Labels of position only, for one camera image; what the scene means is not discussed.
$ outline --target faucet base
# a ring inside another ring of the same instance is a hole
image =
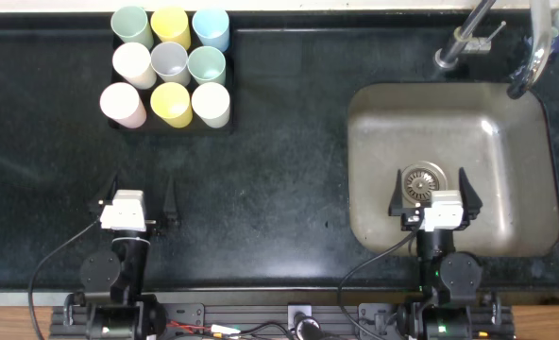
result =
[[[446,62],[443,61],[441,59],[441,51],[443,50],[443,48],[439,48],[437,50],[437,52],[435,52],[434,54],[434,63],[441,67],[444,70],[452,70],[454,67],[456,67],[456,64],[458,63],[458,59],[456,58],[454,61],[452,62]]]

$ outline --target plastic cup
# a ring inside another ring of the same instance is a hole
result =
[[[203,45],[218,48],[221,52],[229,48],[229,16],[222,9],[202,9],[192,20],[195,34]]]
[[[187,89],[174,82],[163,83],[154,90],[151,109],[173,128],[187,127],[194,117]]]
[[[225,85],[225,56],[210,46],[197,47],[187,60],[189,73],[202,85],[215,82]]]
[[[156,83],[156,73],[151,67],[151,56],[145,46],[137,42],[123,43],[113,53],[113,69],[140,90]]]
[[[180,43],[186,50],[192,44],[187,13],[180,7],[160,8],[151,16],[151,27],[165,42]]]
[[[150,49],[154,37],[143,8],[127,6],[120,8],[111,16],[111,29],[125,43],[140,43]]]
[[[108,86],[99,98],[99,106],[105,115],[127,128],[138,128],[147,118],[139,93],[125,82]]]
[[[151,66],[166,82],[187,86],[192,77],[187,69],[187,51],[176,42],[163,42],[151,51]]]
[[[222,128],[229,121],[230,103],[227,89],[213,82],[198,86],[192,96],[195,113],[211,128]]]

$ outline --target white cup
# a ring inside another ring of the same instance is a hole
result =
[[[201,9],[192,20],[195,34],[203,45],[218,48],[221,52],[229,48],[229,16],[222,9]]]
[[[114,70],[140,90],[156,83],[156,73],[151,67],[151,56],[145,46],[137,42],[123,43],[111,59]]]
[[[139,93],[125,82],[108,86],[99,98],[105,115],[127,128],[138,128],[145,123],[145,107]]]
[[[225,85],[225,56],[218,48],[211,46],[197,47],[189,55],[187,68],[200,85],[208,82]]]
[[[154,37],[147,20],[147,13],[137,6],[126,6],[111,16],[111,29],[125,43],[140,43],[150,49]]]
[[[176,42],[163,42],[151,51],[151,67],[165,82],[187,86],[192,77],[187,69],[187,51]]]
[[[231,99],[221,85],[209,82],[198,86],[192,96],[192,108],[211,128],[222,128],[229,121]]]

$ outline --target wooden surface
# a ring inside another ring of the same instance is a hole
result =
[[[517,340],[559,339],[559,306],[518,306],[514,312]],[[51,309],[37,308],[36,317],[47,336]],[[0,339],[36,340],[26,307],[0,307]]]

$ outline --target stainless steel sink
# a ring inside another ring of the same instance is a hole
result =
[[[358,91],[348,112],[350,225],[383,251],[405,236],[387,209],[397,171],[405,201],[458,189],[458,169],[483,201],[477,220],[454,234],[458,250],[536,256],[559,239],[559,208],[544,110],[506,84],[378,84]],[[403,247],[396,254],[406,255]]]

